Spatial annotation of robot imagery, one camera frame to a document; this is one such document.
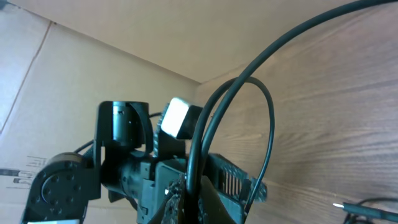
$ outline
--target beige surface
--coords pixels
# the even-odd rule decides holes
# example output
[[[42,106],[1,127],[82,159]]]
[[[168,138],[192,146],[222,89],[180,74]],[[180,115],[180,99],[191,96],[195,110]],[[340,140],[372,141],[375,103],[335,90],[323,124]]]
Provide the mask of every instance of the beige surface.
[[[0,134],[49,25],[11,4],[0,10]]]
[[[351,0],[11,0],[59,24],[204,82],[281,34]]]
[[[191,100],[198,86],[188,78],[60,25],[51,25],[0,136],[0,167],[38,171],[41,157],[72,151],[93,138],[96,109],[104,100],[146,101],[161,111],[174,96]],[[15,223],[28,185],[0,176],[1,223]],[[128,202],[90,202],[87,223],[135,221]],[[16,214],[8,215],[8,210]]]
[[[276,127],[268,199],[248,223],[342,223],[333,203],[398,197],[397,20],[390,4],[331,21],[340,24],[306,32],[255,72],[274,99]],[[201,85],[197,102],[243,68]],[[268,129],[264,96],[244,85],[210,152],[257,176]]]

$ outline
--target wooden table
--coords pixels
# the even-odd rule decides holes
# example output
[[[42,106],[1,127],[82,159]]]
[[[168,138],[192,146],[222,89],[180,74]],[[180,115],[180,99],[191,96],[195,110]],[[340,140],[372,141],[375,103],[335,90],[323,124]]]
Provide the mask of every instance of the wooden table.
[[[197,102],[245,66],[202,84]],[[254,77],[272,94],[276,130],[263,180],[268,199],[253,206],[248,223],[341,223],[345,213],[332,203],[398,197],[398,4],[306,32]],[[265,98],[246,84],[210,151],[257,176],[268,127]]]

